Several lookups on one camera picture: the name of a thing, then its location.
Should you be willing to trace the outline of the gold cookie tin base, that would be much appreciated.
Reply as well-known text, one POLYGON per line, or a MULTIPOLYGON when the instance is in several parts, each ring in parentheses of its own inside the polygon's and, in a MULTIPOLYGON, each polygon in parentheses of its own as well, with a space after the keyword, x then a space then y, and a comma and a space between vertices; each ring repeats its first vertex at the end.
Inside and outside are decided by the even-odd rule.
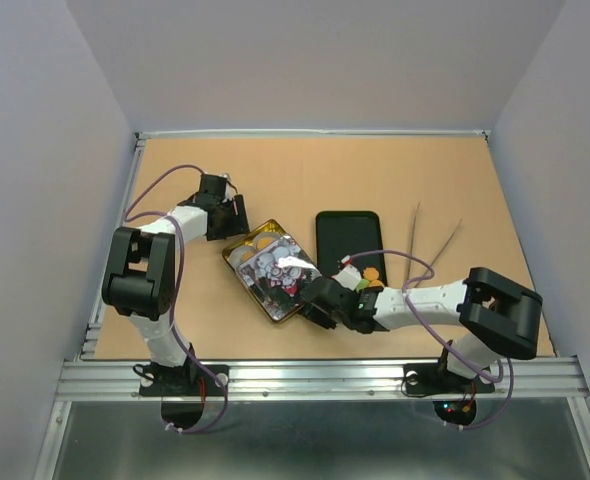
POLYGON ((239 264, 236 267, 234 267, 229 262, 229 257, 230 257, 231 252, 241 245, 252 245, 253 246, 254 237, 256 235, 258 235, 259 233, 266 232, 266 231, 277 232, 281 235, 281 237, 286 234, 286 230, 275 219, 269 219, 269 220, 265 221, 264 223, 262 223, 261 225, 259 225, 257 228, 252 229, 248 234, 244 234, 240 239, 235 240, 232 244, 230 244, 229 246, 225 247, 222 250, 221 256, 224 259, 224 261, 226 262, 226 264, 231 272, 236 273, 237 268, 243 264, 242 263, 242 264, 239 264))

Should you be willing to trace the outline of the gold tin lid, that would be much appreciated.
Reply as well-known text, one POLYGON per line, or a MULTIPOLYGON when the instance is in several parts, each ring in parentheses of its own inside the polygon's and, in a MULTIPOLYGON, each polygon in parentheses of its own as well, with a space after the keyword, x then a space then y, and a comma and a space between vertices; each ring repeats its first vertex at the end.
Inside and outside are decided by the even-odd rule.
POLYGON ((321 276, 308 254, 290 235, 270 234, 260 247, 232 255, 233 271, 268 318, 279 323, 304 305, 303 293, 321 276))

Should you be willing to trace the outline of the metal tongs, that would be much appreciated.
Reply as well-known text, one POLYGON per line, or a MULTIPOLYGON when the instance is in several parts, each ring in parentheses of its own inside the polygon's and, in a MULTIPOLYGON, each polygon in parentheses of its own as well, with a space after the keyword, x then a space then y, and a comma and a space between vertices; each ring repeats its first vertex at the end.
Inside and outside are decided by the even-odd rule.
POLYGON ((454 243, 456 236, 461 231, 463 218, 460 217, 451 224, 451 230, 448 234, 442 231, 436 238, 432 237, 432 231, 428 229, 426 223, 426 214, 423 212, 422 203, 418 201, 410 224, 409 247, 413 254, 423 258, 425 264, 412 267, 411 261, 408 261, 406 279, 412 280, 411 285, 413 287, 420 286, 430 279, 431 269, 435 268, 446 255, 446 251, 454 243))

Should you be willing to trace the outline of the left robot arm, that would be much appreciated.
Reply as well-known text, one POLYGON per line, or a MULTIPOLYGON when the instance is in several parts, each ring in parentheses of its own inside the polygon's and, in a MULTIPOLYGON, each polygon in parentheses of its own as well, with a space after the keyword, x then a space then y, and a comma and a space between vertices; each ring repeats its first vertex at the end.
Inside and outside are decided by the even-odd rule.
POLYGON ((172 210, 142 212, 153 222, 122 225, 112 236, 102 282, 104 304, 137 328, 150 355, 135 372, 149 382, 163 379, 174 393, 197 382, 194 348, 175 326, 186 246, 204 238, 223 241, 249 232, 244 199, 227 174, 200 173, 198 190, 172 210))

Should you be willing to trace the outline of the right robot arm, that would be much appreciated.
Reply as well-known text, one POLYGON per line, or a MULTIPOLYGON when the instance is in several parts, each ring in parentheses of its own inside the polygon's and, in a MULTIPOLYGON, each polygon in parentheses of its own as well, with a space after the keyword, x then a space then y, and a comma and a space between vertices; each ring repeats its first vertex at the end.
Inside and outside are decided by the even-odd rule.
POLYGON ((446 285, 424 288, 357 287, 349 265, 318 277, 303 292, 307 306, 361 334, 423 326, 446 353, 435 366, 438 384, 457 390, 502 358, 537 355, 542 297, 483 267, 446 285))

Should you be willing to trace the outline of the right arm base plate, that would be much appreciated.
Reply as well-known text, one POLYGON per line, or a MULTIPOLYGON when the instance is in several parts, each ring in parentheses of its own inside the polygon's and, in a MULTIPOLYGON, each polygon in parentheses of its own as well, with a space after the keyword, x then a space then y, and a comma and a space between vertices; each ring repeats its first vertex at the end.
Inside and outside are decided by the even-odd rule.
POLYGON ((479 377, 472 379, 449 372, 437 362, 407 364, 403 367, 405 393, 413 397, 446 394, 493 393, 492 383, 484 383, 479 377))

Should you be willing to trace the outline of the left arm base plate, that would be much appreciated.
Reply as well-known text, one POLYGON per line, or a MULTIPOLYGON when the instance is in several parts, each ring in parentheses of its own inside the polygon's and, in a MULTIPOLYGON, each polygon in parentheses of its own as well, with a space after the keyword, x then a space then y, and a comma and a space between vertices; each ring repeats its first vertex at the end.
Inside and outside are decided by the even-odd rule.
POLYGON ((180 367, 136 363, 132 370, 139 377, 142 397, 207 398, 223 394, 215 380, 192 363, 180 367))

